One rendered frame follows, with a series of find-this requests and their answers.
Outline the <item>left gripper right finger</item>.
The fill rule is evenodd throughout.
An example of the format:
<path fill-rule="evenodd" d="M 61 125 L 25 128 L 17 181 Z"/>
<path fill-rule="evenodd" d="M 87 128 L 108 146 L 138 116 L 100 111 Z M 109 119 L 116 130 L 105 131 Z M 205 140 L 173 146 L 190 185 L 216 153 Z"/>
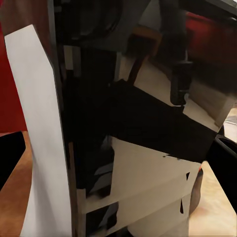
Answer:
<path fill-rule="evenodd" d="M 205 159 L 237 214 L 237 143 L 217 135 Z"/>

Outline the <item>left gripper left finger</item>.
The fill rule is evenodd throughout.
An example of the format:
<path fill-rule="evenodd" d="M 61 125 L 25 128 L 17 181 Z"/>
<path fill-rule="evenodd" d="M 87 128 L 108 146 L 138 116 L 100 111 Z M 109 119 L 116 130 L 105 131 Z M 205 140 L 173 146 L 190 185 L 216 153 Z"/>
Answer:
<path fill-rule="evenodd" d="M 24 136 L 20 131 L 0 137 L 0 190 L 25 150 Z"/>

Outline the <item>bottle of coffee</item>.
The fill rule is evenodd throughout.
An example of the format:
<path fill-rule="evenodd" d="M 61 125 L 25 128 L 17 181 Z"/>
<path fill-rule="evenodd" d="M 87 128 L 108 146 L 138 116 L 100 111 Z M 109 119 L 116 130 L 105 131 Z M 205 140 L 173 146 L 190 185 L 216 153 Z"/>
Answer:
<path fill-rule="evenodd" d="M 189 237 L 237 100 L 234 0 L 4 0 L 33 159 L 20 237 Z"/>

